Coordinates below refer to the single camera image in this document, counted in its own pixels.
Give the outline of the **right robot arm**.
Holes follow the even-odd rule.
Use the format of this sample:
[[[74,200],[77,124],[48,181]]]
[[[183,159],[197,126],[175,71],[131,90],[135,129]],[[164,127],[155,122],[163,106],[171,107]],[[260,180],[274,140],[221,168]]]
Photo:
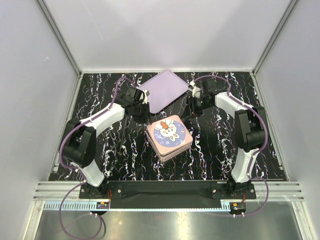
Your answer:
[[[231,93],[227,87],[216,85],[217,76],[205,75],[192,80],[188,90],[192,92],[186,101],[182,120],[200,117],[203,111],[216,107],[233,118],[237,156],[224,191],[232,198],[239,198],[251,191],[252,169],[257,156],[268,143],[268,122],[265,108],[249,105]]]

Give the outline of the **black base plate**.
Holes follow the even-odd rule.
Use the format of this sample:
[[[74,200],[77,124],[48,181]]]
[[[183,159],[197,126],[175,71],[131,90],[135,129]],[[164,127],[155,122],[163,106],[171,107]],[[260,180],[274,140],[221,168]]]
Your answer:
[[[224,182],[208,180],[109,181],[100,187],[85,184],[80,199],[110,200],[112,210],[213,209],[221,200],[243,200],[228,194]]]

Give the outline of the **lilac plastic tray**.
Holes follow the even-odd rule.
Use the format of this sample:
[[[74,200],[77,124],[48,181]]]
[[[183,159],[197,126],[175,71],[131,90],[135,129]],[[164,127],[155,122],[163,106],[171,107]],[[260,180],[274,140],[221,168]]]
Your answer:
[[[187,92],[188,86],[188,83],[175,73],[165,70],[147,80],[138,89],[149,92],[149,112],[157,114]]]

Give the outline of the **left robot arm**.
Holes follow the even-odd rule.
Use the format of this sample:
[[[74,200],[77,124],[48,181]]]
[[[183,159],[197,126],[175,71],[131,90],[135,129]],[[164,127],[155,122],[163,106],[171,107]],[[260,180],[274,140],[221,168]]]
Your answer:
[[[150,122],[148,90],[129,87],[125,94],[114,96],[105,108],[83,120],[69,120],[59,148],[59,161],[64,168],[80,172],[90,192],[97,198],[108,193],[105,175],[99,169],[95,156],[97,138],[114,123],[131,116],[138,124]]]

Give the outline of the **silver tin lid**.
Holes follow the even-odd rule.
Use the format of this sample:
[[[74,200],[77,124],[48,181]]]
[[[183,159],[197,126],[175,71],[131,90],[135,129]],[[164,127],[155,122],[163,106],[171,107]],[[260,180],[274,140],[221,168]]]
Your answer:
[[[178,115],[172,115],[147,125],[146,134],[160,158],[183,148],[190,148],[193,137]]]

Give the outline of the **pink chocolate tin box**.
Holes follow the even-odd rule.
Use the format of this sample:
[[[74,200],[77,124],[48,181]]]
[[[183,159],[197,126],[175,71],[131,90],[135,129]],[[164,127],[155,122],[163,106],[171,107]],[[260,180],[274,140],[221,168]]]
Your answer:
[[[149,134],[146,136],[161,162],[172,159],[173,157],[188,150],[193,143],[193,137],[188,131],[182,134],[181,139],[183,140],[178,138],[176,141],[166,140],[167,138],[165,137],[163,139],[159,138],[159,142],[158,138],[154,138],[153,136],[151,137]]]

